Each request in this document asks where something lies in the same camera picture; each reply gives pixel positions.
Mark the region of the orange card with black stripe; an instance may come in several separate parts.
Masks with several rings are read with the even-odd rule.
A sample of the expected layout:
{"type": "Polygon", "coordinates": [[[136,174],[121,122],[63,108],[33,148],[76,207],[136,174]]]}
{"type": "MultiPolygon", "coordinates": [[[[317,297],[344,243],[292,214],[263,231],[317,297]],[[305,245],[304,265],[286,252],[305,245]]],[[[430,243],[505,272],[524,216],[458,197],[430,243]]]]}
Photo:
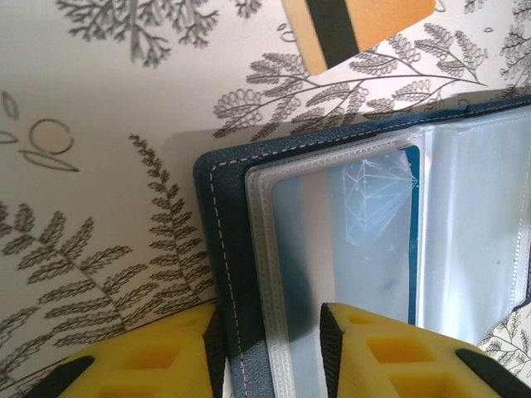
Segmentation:
{"type": "Polygon", "coordinates": [[[311,75],[319,75],[429,17],[436,0],[282,0],[311,75]]]}

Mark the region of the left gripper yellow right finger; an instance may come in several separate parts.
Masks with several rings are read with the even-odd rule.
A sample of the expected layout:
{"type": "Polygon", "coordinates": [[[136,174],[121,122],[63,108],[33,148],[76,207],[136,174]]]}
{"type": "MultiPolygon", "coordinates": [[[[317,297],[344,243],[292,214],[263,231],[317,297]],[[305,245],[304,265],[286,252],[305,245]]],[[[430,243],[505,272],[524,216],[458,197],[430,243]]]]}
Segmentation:
{"type": "Polygon", "coordinates": [[[343,303],[320,309],[328,398],[531,398],[479,348],[343,303]]]}

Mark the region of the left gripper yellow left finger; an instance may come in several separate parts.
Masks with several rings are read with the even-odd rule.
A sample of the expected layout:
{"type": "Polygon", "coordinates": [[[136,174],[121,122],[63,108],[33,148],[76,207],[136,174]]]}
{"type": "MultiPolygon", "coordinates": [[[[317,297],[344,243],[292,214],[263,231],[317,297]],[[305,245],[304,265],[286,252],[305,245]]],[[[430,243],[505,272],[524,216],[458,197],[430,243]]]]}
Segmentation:
{"type": "Polygon", "coordinates": [[[39,398],[224,398],[222,316],[202,304],[96,343],[39,383],[39,398]]]}

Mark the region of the floral patterned table cover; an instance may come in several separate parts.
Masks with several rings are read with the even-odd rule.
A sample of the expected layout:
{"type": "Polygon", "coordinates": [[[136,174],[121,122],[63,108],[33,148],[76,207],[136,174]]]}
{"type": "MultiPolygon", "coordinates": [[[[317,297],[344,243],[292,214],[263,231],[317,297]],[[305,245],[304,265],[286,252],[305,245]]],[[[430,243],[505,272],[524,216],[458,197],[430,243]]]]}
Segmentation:
{"type": "Polygon", "coordinates": [[[281,0],[0,0],[0,398],[215,297],[192,167],[531,93],[531,0],[435,0],[312,76],[281,0]]]}

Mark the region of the blue credit card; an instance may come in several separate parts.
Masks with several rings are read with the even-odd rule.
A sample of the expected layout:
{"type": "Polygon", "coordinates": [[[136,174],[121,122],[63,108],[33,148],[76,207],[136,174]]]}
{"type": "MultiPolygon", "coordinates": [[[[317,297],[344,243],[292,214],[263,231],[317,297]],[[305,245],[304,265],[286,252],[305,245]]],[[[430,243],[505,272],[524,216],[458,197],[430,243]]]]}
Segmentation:
{"type": "Polygon", "coordinates": [[[295,366],[319,360],[319,308],[415,319],[420,151],[381,153],[276,182],[273,217],[295,366]]]}

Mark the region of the blue leather card holder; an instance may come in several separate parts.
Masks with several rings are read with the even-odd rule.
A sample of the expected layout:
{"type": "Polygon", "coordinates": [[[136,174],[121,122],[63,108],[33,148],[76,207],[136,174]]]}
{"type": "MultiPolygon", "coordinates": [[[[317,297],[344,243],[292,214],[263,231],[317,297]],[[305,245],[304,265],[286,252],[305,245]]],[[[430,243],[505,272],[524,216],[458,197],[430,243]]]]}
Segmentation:
{"type": "Polygon", "coordinates": [[[471,119],[526,106],[531,106],[531,94],[298,133],[218,149],[197,159],[193,177],[225,326],[235,398],[275,398],[247,208],[247,170],[411,126],[471,119]]]}

